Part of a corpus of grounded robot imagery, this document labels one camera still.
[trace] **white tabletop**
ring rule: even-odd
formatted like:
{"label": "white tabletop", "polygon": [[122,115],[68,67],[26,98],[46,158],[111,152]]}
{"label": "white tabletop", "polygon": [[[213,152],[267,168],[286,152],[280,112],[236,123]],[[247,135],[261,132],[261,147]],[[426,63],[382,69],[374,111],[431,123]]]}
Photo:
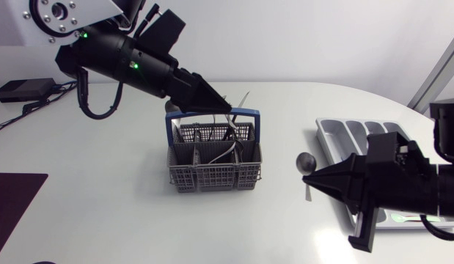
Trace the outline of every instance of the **white tabletop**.
{"label": "white tabletop", "polygon": [[[433,123],[393,101],[318,83],[212,83],[236,106],[261,113],[262,176],[253,191],[179,194],[169,184],[164,102],[126,88],[102,121],[76,92],[0,132],[0,172],[49,178],[0,253],[0,263],[454,263],[454,243],[425,230],[377,231],[373,253],[353,249],[344,207],[305,185],[303,151],[327,166],[315,119],[398,121],[431,162]],[[90,87],[106,110],[115,84]],[[0,122],[22,103],[0,103]]]}

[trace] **silver cutlery tray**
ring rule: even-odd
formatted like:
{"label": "silver cutlery tray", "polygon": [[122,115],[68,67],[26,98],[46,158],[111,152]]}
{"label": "silver cutlery tray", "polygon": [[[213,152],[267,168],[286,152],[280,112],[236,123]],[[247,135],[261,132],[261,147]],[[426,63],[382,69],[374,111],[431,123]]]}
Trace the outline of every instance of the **silver cutlery tray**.
{"label": "silver cutlery tray", "polygon": [[[407,132],[397,122],[375,120],[345,120],[325,119],[316,120],[318,126],[317,136],[324,150],[329,164],[344,161],[352,153],[357,155],[367,154],[367,136],[377,133],[399,132],[407,139],[411,139]],[[356,216],[348,210],[352,225],[356,224]],[[377,229],[419,229],[424,228],[422,222],[405,221],[396,222],[392,214],[400,216],[418,216],[417,213],[401,212],[396,210],[380,209],[377,218]],[[440,222],[432,222],[433,225],[442,228],[454,227],[454,219],[438,217]]]}

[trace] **black power adapter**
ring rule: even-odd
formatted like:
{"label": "black power adapter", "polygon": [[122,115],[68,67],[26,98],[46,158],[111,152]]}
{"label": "black power adapter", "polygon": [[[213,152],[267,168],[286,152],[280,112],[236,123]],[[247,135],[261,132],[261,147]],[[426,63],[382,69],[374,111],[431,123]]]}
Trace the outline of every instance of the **black power adapter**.
{"label": "black power adapter", "polygon": [[0,101],[2,103],[43,101],[52,94],[54,85],[56,82],[52,78],[9,81],[0,88]]}

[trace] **metal spoon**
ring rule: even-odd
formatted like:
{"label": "metal spoon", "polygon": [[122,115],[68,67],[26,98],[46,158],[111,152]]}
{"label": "metal spoon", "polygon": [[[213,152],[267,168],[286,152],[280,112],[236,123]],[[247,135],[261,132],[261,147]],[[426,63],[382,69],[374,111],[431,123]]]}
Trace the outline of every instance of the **metal spoon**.
{"label": "metal spoon", "polygon": [[[420,217],[419,216],[402,216],[402,215],[397,214],[397,213],[392,213],[391,214],[391,219],[393,219],[393,221],[395,221],[397,223],[404,223],[404,222],[407,222],[407,221],[420,221]],[[428,221],[434,221],[434,222],[442,221],[440,218],[438,218],[436,216],[427,216],[427,220]]]}

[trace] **dishwasher cutlery basket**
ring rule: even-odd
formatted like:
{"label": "dishwasher cutlery basket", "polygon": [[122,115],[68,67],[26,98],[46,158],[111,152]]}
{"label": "dishwasher cutlery basket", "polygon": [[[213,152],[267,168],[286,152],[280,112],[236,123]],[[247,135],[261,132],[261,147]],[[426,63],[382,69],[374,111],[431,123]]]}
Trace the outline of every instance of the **dishwasher cutlery basket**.
{"label": "dishwasher cutlery basket", "polygon": [[260,113],[233,108],[229,114],[254,117],[255,123],[236,123],[236,144],[240,147],[212,164],[209,162],[227,152],[235,142],[231,136],[222,140],[229,130],[228,123],[194,123],[178,128],[172,120],[205,114],[180,111],[166,114],[170,183],[178,192],[252,190],[261,179]]}

